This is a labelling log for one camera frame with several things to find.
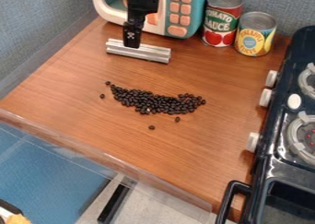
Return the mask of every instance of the stove burner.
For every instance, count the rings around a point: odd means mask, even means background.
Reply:
[[[315,166],[315,115],[300,112],[287,128],[290,150]]]
[[[297,130],[297,139],[309,153],[315,154],[315,123],[301,126]]]
[[[307,68],[299,75],[298,85],[302,89],[302,92],[309,95],[315,100],[315,65],[309,63]]]

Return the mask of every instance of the tin can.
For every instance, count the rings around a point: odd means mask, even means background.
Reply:
[[[235,48],[247,56],[267,54],[273,43],[276,21],[263,12],[244,14],[239,20]]]
[[[215,47],[234,43],[242,0],[207,0],[203,41]]]

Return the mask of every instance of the wooden countertop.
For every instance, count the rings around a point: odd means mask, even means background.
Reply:
[[[264,80],[281,65],[289,39],[277,36],[274,49],[255,58],[233,47],[205,46],[198,35],[176,40],[144,33],[144,43],[172,49],[170,64],[163,65],[105,54],[105,41],[121,36],[121,27],[97,18],[5,97],[1,108],[197,195],[217,212],[229,181],[250,180],[246,141],[262,126]],[[176,124],[175,116],[123,107],[106,80],[170,96],[189,92],[207,104]],[[148,130],[151,124],[155,131]],[[239,215],[241,200],[233,207]]]

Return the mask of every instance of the metal bar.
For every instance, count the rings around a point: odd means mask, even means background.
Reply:
[[[141,44],[139,49],[123,46],[123,41],[109,39],[106,42],[106,52],[123,56],[145,59],[153,62],[168,64],[171,56],[170,48]]]

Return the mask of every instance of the white knob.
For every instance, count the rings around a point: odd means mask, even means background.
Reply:
[[[274,70],[270,70],[268,73],[268,76],[266,78],[266,87],[272,88],[274,86],[274,83],[276,81],[276,77],[278,76],[278,72]]]
[[[257,148],[259,136],[260,136],[260,134],[258,134],[258,133],[254,133],[254,132],[250,133],[250,136],[247,140],[247,146],[246,146],[247,151],[249,151],[251,153],[255,152],[255,150]]]
[[[301,106],[302,103],[302,99],[300,98],[300,96],[298,94],[292,94],[290,95],[290,97],[287,99],[287,106],[291,109],[291,110],[296,110],[299,108],[299,106]]]
[[[272,90],[265,88],[262,91],[262,96],[261,99],[259,100],[259,105],[261,105],[262,107],[268,107],[272,94],[273,94]]]

